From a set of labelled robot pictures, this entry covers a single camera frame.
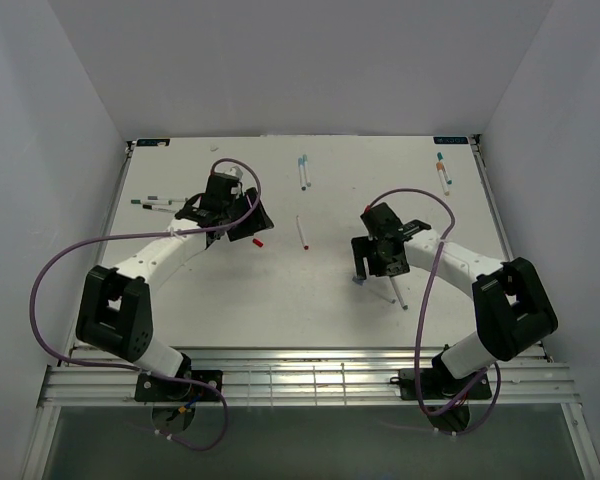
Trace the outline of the red cap marker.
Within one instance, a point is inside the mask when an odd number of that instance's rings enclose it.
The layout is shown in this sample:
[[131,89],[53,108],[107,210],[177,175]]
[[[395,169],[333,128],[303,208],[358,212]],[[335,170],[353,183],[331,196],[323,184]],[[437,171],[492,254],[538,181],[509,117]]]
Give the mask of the red cap marker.
[[300,216],[296,215],[296,219],[295,220],[296,220],[296,228],[298,230],[298,234],[299,234],[299,238],[300,238],[300,242],[301,242],[302,248],[303,248],[303,250],[308,251],[310,247],[309,247],[309,243],[307,241],[307,237],[306,237],[305,230],[303,228]]

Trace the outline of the black cap marker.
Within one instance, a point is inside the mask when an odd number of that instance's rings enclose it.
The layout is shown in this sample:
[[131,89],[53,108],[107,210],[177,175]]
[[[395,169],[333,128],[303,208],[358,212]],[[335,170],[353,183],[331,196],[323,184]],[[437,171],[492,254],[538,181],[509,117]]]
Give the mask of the black cap marker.
[[175,210],[175,209],[166,208],[166,207],[160,206],[160,205],[142,204],[141,207],[144,210],[149,210],[149,211],[156,211],[156,212],[168,213],[168,214],[175,214],[175,213],[177,213],[177,210]]

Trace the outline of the lavender cap marker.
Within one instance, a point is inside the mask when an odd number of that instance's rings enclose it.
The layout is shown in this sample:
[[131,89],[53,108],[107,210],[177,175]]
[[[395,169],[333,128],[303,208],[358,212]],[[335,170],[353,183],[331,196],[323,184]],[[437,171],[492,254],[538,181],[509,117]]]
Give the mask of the lavender cap marker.
[[393,297],[390,297],[388,294],[382,293],[377,289],[374,289],[373,287],[369,286],[363,279],[358,278],[356,276],[354,276],[352,278],[352,282],[358,286],[360,286],[361,288],[363,288],[365,291],[375,295],[376,297],[382,299],[383,301],[388,302],[389,304],[395,304],[397,302],[397,300]]

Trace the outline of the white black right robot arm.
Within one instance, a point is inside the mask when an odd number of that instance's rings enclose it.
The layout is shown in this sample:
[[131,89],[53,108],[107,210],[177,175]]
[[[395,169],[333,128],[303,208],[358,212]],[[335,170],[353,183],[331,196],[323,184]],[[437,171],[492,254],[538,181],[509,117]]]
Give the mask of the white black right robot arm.
[[[436,278],[466,294],[474,304],[474,331],[446,347],[430,368],[416,368],[418,396],[454,397],[471,388],[479,371],[515,358],[557,328],[557,317],[535,267],[523,258],[510,262],[485,257],[449,241],[420,220],[403,222],[376,198],[361,215],[367,232],[351,240],[355,275],[395,281],[412,268],[428,272],[416,326],[420,349],[426,309]],[[303,263],[284,255],[249,261],[232,279],[223,299],[229,317],[243,321],[237,337],[250,346],[353,347],[397,339],[379,307],[345,286],[342,275],[327,275],[326,258]]]

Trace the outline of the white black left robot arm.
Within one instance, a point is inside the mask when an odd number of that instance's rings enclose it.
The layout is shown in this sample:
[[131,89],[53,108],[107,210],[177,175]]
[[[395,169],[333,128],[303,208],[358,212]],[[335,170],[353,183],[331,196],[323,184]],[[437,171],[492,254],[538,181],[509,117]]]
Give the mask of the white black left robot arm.
[[234,242],[274,227],[258,189],[244,188],[242,176],[239,166],[212,171],[205,191],[185,201],[163,236],[110,268],[95,266],[85,279],[77,339],[159,374],[157,386],[170,399],[190,392],[190,361],[156,337],[152,295],[216,241]]

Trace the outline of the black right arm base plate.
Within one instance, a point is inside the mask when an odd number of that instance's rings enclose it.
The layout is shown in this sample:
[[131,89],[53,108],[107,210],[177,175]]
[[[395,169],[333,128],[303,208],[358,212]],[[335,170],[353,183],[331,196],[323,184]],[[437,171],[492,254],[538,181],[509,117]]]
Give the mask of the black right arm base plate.
[[[476,376],[470,374],[462,379],[443,379],[433,368],[420,371],[420,384],[424,400],[451,400],[460,393]],[[400,369],[389,380],[391,385],[399,388],[402,400],[416,400],[415,370],[412,368]],[[488,400],[492,398],[488,377],[485,373],[478,376],[477,382],[462,396],[466,400]]]

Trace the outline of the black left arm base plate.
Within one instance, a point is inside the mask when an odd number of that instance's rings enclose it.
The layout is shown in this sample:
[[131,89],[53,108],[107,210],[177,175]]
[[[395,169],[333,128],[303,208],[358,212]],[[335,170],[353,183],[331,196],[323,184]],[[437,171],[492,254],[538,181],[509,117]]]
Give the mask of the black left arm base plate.
[[[212,386],[218,391],[222,390],[223,375],[222,370],[192,370],[185,374],[187,378]],[[144,403],[181,402],[185,404],[192,400],[216,402],[219,398],[208,388],[197,384],[167,381],[142,373],[136,382],[134,400]]]

